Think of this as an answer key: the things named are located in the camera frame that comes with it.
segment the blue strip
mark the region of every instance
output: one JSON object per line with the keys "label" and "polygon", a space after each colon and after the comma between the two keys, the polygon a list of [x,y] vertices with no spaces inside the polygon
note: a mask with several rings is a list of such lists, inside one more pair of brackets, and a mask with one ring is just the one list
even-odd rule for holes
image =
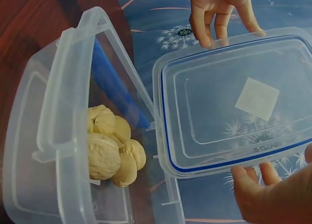
{"label": "blue strip", "polygon": [[[291,37],[293,38],[294,36],[281,36],[281,37],[277,37],[274,41],[276,40],[282,40],[284,39],[285,37]],[[307,45],[308,47],[310,47],[305,41],[302,40],[302,38],[300,37],[297,37],[295,36],[297,39],[301,40],[302,42],[305,43],[305,45]],[[261,40],[258,40],[256,41],[257,44],[260,44],[260,43],[263,43],[267,40],[271,40],[271,39],[261,39]],[[229,46],[229,47],[225,47],[225,48],[218,48],[218,49],[215,49],[213,50],[212,52],[208,52],[211,54],[215,54],[215,53],[218,53],[220,52],[220,50],[222,50],[222,52],[224,51],[228,51],[228,50],[233,50],[233,46],[234,47],[243,47],[245,46],[247,43],[255,43],[255,41],[252,41],[252,42],[244,42],[244,43],[240,43],[240,44],[236,44],[236,45],[232,45],[232,46]],[[203,55],[207,55],[206,54],[207,51],[204,51],[204,52],[201,52],[201,53],[198,53],[196,55],[199,55],[199,54],[203,54]],[[187,60],[191,59],[192,56],[189,56],[189,57],[185,57]],[[233,160],[233,161],[228,161],[228,162],[223,162],[223,163],[218,163],[218,164],[212,164],[212,165],[207,165],[207,166],[202,166],[202,167],[196,167],[196,168],[189,168],[189,169],[184,169],[184,168],[181,168],[181,167],[178,167],[174,164],[174,162],[172,161],[172,157],[171,157],[171,153],[170,153],[170,147],[169,147],[169,139],[168,139],[168,133],[167,133],[167,122],[166,122],[166,112],[165,112],[165,103],[164,103],[164,91],[163,91],[163,71],[164,69],[161,71],[161,75],[160,75],[160,79],[161,79],[161,98],[162,98],[162,109],[163,109],[163,114],[164,114],[164,126],[165,126],[165,132],[166,132],[166,142],[167,142],[167,148],[168,148],[168,152],[169,152],[169,161],[170,161],[170,164],[172,165],[172,167],[179,171],[179,172],[182,172],[182,173],[188,173],[188,172],[197,172],[197,171],[201,171],[201,170],[206,170],[206,169],[213,169],[213,168],[218,168],[218,167],[223,167],[223,166],[227,166],[227,165],[233,165],[233,164],[237,164],[237,163],[242,163],[242,162],[246,162],[246,161],[251,161],[251,160],[254,160],[254,159],[259,159],[259,158],[262,158],[262,157],[267,157],[267,156],[270,156],[270,155],[273,155],[273,154],[276,154],[276,153],[280,153],[280,152],[283,152],[283,151],[287,151],[289,149],[292,149],[292,148],[295,148],[295,147],[298,147],[298,146],[301,146],[301,145],[304,145],[306,143],[310,143],[312,142],[312,138],[308,139],[308,140],[305,140],[305,141],[302,141],[300,143],[295,143],[295,144],[292,144],[292,145],[289,145],[289,146],[286,146],[286,147],[283,147],[283,148],[280,148],[280,149],[277,149],[277,150],[273,150],[273,151],[270,151],[270,152],[265,152],[265,153],[262,153],[262,154],[258,154],[258,155],[255,155],[255,156],[250,156],[250,157],[246,157],[246,158],[242,158],[242,159],[238,159],[238,160]]]}

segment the blue object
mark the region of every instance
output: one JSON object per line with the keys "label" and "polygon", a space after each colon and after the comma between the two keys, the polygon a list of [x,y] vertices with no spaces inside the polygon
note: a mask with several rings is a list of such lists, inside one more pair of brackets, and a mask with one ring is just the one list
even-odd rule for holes
{"label": "blue object", "polygon": [[91,71],[97,85],[130,125],[144,129],[150,127],[150,122],[134,102],[97,39],[94,42]]}

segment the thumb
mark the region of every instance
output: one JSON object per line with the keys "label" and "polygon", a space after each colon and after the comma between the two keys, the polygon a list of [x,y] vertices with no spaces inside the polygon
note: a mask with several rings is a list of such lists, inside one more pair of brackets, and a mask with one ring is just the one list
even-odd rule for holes
{"label": "thumb", "polygon": [[261,36],[265,35],[255,18],[251,0],[245,1],[243,4],[237,6],[236,9],[244,26],[249,32],[261,32]]}
{"label": "thumb", "polygon": [[231,169],[234,179],[234,192],[235,194],[243,193],[245,197],[254,198],[262,187],[256,183],[247,171],[241,166],[234,166]]}
{"label": "thumb", "polygon": [[312,163],[312,143],[307,146],[304,155],[305,155],[305,158],[306,158],[306,162],[307,163]]}

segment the blue tablecloth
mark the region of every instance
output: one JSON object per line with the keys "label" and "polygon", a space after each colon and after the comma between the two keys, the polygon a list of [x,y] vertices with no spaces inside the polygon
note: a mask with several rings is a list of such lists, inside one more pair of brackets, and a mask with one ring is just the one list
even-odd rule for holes
{"label": "blue tablecloth", "polygon": [[[252,0],[259,25],[264,29],[280,27],[312,27],[312,0]],[[177,49],[197,44],[193,34],[179,36],[178,32],[190,28],[190,0],[119,0],[132,30],[135,67],[152,96],[152,68],[156,59]],[[228,35],[247,33],[237,12],[234,10],[228,27]],[[273,116],[284,121],[281,116]],[[247,127],[261,124],[242,120]],[[144,137],[148,154],[156,153],[156,142]],[[304,153],[282,158],[274,162],[279,175],[286,178],[306,166]],[[157,184],[163,179],[155,173],[158,165],[148,165],[153,177],[150,182]],[[259,168],[256,167],[261,183]],[[231,174],[217,174],[202,178],[178,181],[183,210],[189,223],[244,223],[233,196]],[[153,202],[157,202],[157,189],[153,190]]]}

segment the hand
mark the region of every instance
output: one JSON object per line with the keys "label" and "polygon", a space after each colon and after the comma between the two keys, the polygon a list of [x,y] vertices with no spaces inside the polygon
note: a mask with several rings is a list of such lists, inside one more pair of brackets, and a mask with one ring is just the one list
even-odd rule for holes
{"label": "hand", "polygon": [[251,0],[191,0],[190,24],[202,47],[209,47],[213,41],[210,25],[215,14],[216,38],[228,36],[227,27],[234,7],[249,32],[263,31],[254,16]]}
{"label": "hand", "polygon": [[[305,152],[312,162],[312,144]],[[270,163],[260,165],[266,186],[257,183],[255,170],[232,168],[234,194],[243,219],[253,224],[310,224],[312,220],[312,163],[281,180]]]}

